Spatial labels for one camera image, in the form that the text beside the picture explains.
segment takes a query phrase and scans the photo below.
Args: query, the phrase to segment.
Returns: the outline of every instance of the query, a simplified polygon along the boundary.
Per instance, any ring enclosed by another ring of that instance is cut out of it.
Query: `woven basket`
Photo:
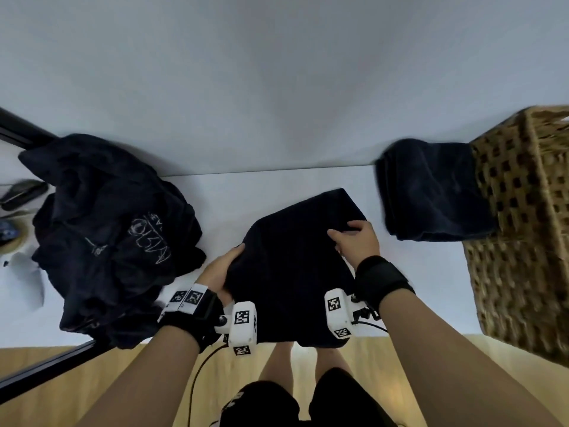
[[[464,243],[484,334],[569,367],[569,106],[535,106],[471,144],[499,229]]]

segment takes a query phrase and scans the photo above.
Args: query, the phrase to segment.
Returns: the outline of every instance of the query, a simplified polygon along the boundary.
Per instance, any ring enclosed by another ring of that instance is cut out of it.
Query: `black shorts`
[[[341,368],[320,378],[309,406],[312,421],[299,421],[300,408],[283,387],[270,381],[246,385],[221,410],[220,427],[247,425],[325,426],[374,425],[397,427],[378,402]]]

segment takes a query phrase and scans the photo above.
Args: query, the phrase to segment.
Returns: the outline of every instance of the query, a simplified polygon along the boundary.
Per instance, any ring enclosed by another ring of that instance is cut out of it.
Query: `white tabletop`
[[[463,334],[479,334],[474,297],[461,243],[398,241],[383,225],[380,198],[372,166],[317,168],[167,177],[196,210],[203,229],[198,246],[208,255],[206,264],[238,245],[259,218],[324,191],[343,187],[373,223],[382,255],[397,265],[417,295],[439,316]],[[199,271],[179,277],[166,287],[167,299],[183,280],[195,280]],[[2,291],[0,274],[0,347],[81,344],[89,337],[59,330],[63,300],[46,285],[46,301],[27,316],[11,311]]]

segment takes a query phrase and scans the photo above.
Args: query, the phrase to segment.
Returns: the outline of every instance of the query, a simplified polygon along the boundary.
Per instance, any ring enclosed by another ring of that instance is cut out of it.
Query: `black cable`
[[[352,325],[355,325],[356,323],[362,323],[362,324],[364,324],[364,325],[369,325],[370,327],[379,328],[380,330],[385,331],[385,332],[387,332],[387,333],[389,334],[389,331],[388,331],[388,330],[386,330],[386,329],[383,328],[383,327],[380,327],[379,325],[375,325],[375,324],[369,323],[369,322],[360,322],[360,321],[354,321],[354,322],[352,322]]]
[[[223,346],[219,346],[215,351],[213,351],[212,353],[210,353],[207,358],[205,358],[204,362],[202,363],[202,365],[200,366],[199,369],[197,369],[196,372],[196,376],[194,377],[194,381],[192,382],[192,389],[189,391],[189,409],[188,409],[188,427],[189,427],[189,420],[192,417],[192,398],[194,396],[194,387],[196,386],[196,379],[197,379],[197,375],[200,374],[200,372],[202,371],[202,367],[208,362],[208,359],[210,359],[211,357],[213,357],[217,352],[219,352],[220,350],[229,347],[228,344],[224,344]]]

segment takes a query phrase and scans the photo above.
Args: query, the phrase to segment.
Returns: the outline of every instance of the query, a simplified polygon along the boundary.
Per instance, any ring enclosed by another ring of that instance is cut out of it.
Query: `black wristband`
[[[358,265],[354,294],[374,310],[386,295],[398,289],[415,291],[407,278],[391,262],[381,256],[370,256]]]
[[[170,325],[188,332],[196,339],[202,353],[219,339],[221,334],[217,334],[214,327],[220,325],[219,317],[223,314],[223,304],[217,294],[208,289],[193,314],[170,311],[164,314],[159,325]]]

